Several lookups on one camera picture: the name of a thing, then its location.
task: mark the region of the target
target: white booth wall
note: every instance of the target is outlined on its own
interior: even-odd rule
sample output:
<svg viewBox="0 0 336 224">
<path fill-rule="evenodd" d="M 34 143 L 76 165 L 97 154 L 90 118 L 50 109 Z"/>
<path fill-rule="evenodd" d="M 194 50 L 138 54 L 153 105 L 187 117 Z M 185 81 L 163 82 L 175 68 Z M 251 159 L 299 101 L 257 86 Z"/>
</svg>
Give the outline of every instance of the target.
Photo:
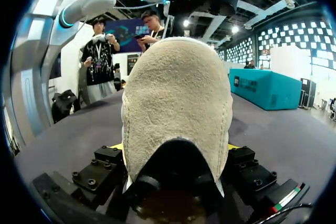
<svg viewBox="0 0 336 224">
<path fill-rule="evenodd" d="M 234 62 L 230 62 L 230 61 L 224 61 L 224 67 L 227 71 L 227 73 L 230 73 L 230 69 L 231 68 L 244 68 L 245 64 L 240 64 L 240 63 L 234 63 Z"/>
<path fill-rule="evenodd" d="M 336 98 L 336 70 L 313 66 L 312 73 L 310 79 L 316 83 L 315 106 L 321 106 L 322 99 L 329 102 Z"/>
<path fill-rule="evenodd" d="M 316 83 L 314 106 L 322 105 L 322 99 L 336 97 L 336 70 L 311 65 L 310 57 L 296 46 L 271 48 L 271 71 L 301 80 L 312 80 Z"/>
<path fill-rule="evenodd" d="M 115 54 L 113 55 L 113 64 L 119 63 L 120 64 L 120 77 L 121 80 L 124 80 L 127 82 L 128 75 L 127 75 L 127 56 L 128 55 L 136 55 L 140 54 L 140 52 L 125 52 L 121 54 Z"/>
<path fill-rule="evenodd" d="M 297 46 L 273 47 L 271 54 L 271 70 L 297 80 L 310 79 L 310 57 Z"/>
</svg>

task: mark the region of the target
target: teal booth counter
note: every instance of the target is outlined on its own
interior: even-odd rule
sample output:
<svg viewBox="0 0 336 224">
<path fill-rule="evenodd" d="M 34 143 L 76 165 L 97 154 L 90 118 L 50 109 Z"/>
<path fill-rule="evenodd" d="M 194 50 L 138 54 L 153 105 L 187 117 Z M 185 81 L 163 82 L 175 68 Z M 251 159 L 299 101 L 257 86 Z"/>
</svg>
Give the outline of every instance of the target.
<svg viewBox="0 0 336 224">
<path fill-rule="evenodd" d="M 268 70 L 230 69 L 231 92 L 264 110 L 294 110 L 302 83 Z"/>
</svg>

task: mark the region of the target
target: gray table surface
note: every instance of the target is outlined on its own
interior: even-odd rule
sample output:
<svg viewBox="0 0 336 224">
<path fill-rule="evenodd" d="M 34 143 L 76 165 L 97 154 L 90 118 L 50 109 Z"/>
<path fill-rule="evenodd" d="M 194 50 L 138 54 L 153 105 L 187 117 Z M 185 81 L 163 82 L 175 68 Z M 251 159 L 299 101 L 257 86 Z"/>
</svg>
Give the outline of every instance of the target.
<svg viewBox="0 0 336 224">
<path fill-rule="evenodd" d="M 29 183 L 46 172 L 60 172 L 71 179 L 103 145 L 121 143 L 121 96 L 117 92 L 65 118 L 43 132 L 15 158 L 23 180 Z M 264 111 L 232 94 L 232 144 L 247 145 L 278 181 L 292 178 L 311 186 L 304 202 L 314 201 L 323 190 L 336 164 L 336 134 L 301 109 Z"/>
</svg>

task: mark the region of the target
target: badge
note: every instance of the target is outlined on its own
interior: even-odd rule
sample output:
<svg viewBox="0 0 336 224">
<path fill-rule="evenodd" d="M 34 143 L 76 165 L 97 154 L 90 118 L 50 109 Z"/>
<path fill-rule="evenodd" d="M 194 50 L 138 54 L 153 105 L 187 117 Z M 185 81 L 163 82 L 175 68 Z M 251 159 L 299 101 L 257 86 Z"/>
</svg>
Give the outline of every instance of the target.
<svg viewBox="0 0 336 224">
<path fill-rule="evenodd" d="M 96 62 L 96 68 L 101 68 L 102 62 L 101 60 L 97 60 Z"/>
</svg>

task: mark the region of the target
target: cable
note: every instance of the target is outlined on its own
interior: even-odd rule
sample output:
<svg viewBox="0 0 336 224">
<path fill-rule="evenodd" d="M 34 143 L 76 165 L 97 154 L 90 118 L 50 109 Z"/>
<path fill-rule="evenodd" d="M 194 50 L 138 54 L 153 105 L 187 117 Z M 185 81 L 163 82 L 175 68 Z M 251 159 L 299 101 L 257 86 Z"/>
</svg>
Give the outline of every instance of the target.
<svg viewBox="0 0 336 224">
<path fill-rule="evenodd" d="M 148 5 L 143 5 L 143 6 L 132 6 L 132 7 L 114 7 L 113 9 L 119 9 L 119 10 L 134 10 L 134 9 L 143 9 L 152 5 L 157 5 L 157 4 L 163 4 L 163 2 L 157 2 L 153 4 L 148 4 Z"/>
<path fill-rule="evenodd" d="M 312 206 L 311 203 L 309 203 L 309 204 L 302 203 L 302 204 L 299 204 L 299 205 L 296 205 L 296 206 L 287 207 L 287 208 L 285 208 L 285 209 L 283 209 L 281 211 L 278 211 L 277 213 L 271 215 L 270 217 L 268 217 L 268 218 L 266 218 L 264 220 L 258 220 L 256 222 L 254 222 L 253 224 L 262 224 L 262 223 L 265 223 L 266 221 L 269 221 L 270 219 L 273 219 L 274 217 L 276 217 L 278 215 L 281 215 L 281 214 L 283 214 L 285 212 L 288 212 L 288 211 L 292 211 L 292 210 L 297 209 L 297 208 L 312 208 L 312 207 L 313 206 Z"/>
<path fill-rule="evenodd" d="M 78 29 L 78 31 L 75 33 L 75 35 L 83 28 L 83 26 L 86 24 L 88 21 L 88 16 L 85 17 L 85 21 L 83 22 L 82 26 Z"/>
</svg>

